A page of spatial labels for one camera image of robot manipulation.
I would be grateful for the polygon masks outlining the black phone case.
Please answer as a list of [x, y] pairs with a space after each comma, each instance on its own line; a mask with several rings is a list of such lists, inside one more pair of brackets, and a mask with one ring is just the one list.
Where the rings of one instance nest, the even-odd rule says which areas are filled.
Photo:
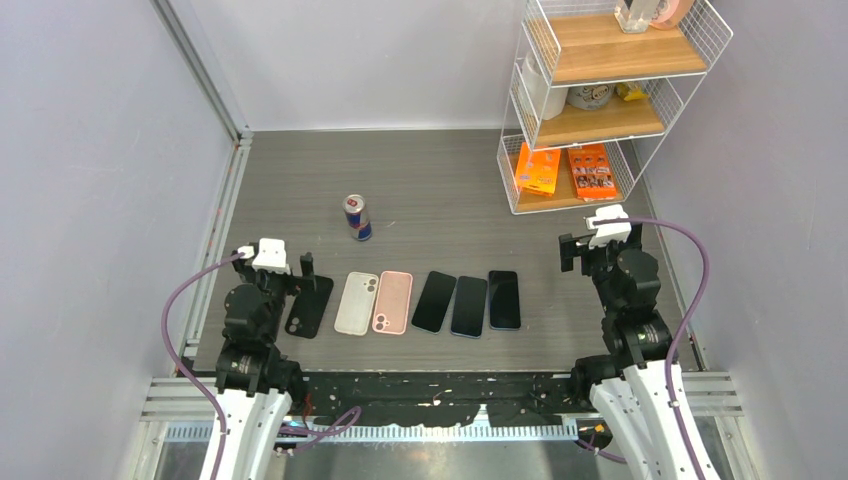
[[285, 332], [299, 338], [315, 338], [333, 287], [334, 281], [331, 278], [317, 276], [316, 288], [313, 291], [303, 291], [295, 298], [285, 324]]

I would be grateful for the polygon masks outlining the dark blue phone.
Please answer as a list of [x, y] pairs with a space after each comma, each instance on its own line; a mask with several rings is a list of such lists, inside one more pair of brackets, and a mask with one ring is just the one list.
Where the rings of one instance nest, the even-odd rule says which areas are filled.
[[490, 327], [493, 330], [519, 330], [521, 328], [521, 309], [517, 273], [515, 271], [490, 271], [488, 283]]

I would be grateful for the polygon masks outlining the teal phone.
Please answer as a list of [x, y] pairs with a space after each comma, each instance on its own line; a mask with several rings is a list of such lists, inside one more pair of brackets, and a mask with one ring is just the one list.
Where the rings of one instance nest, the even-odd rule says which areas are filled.
[[453, 297], [457, 278], [431, 271], [414, 310], [411, 325], [417, 329], [438, 334], [444, 323]]

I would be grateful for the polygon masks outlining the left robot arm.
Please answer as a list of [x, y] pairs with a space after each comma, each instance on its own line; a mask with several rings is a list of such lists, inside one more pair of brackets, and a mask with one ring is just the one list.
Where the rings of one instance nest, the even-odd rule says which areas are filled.
[[300, 364], [276, 345], [286, 298], [317, 289], [311, 253], [301, 274], [235, 269], [242, 283], [225, 297], [224, 344], [215, 366], [215, 419], [222, 431], [210, 439], [202, 479], [263, 479], [286, 414], [307, 398]]

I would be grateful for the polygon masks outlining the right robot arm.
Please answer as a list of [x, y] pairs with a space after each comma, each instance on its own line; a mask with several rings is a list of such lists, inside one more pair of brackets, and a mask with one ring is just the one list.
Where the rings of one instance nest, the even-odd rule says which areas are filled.
[[575, 362], [570, 396], [596, 410], [636, 479], [716, 479], [683, 389], [679, 339], [656, 307], [659, 265], [644, 251], [641, 224], [559, 237], [561, 269], [576, 263], [601, 302], [605, 355]]

